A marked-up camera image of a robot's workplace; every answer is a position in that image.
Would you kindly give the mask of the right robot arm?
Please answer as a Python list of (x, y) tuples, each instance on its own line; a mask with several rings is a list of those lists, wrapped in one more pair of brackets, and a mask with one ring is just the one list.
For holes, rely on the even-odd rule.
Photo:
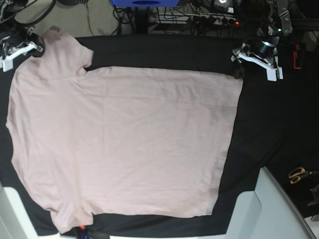
[(34, 27), (54, 8), (53, 0), (48, 9), (36, 20), (21, 23), (15, 20), (18, 13), (35, 4), (29, 0), (2, 0), (0, 2), (0, 68), (7, 72), (13, 69), (13, 61), (20, 55), (41, 57), (45, 52), (44, 40), (35, 34)]

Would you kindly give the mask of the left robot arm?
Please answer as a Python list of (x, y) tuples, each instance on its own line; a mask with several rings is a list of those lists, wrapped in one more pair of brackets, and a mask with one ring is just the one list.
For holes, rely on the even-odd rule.
[(235, 64), (233, 76), (243, 78), (243, 62), (251, 62), (264, 68), (268, 81), (283, 79), (283, 69), (279, 66), (277, 45), (280, 38), (293, 32), (287, 0), (265, 0), (261, 13), (261, 26), (257, 36), (243, 40), (239, 48), (232, 50), (231, 61)]

